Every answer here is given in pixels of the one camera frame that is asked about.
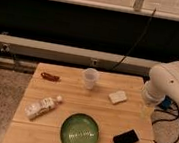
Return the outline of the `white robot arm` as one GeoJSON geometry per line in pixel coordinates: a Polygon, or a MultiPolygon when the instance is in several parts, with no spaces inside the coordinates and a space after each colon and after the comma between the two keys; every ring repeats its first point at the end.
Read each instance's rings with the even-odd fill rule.
{"type": "Polygon", "coordinates": [[[166,96],[179,106],[179,61],[154,65],[150,69],[149,78],[141,92],[147,107],[155,107],[166,96]]]}

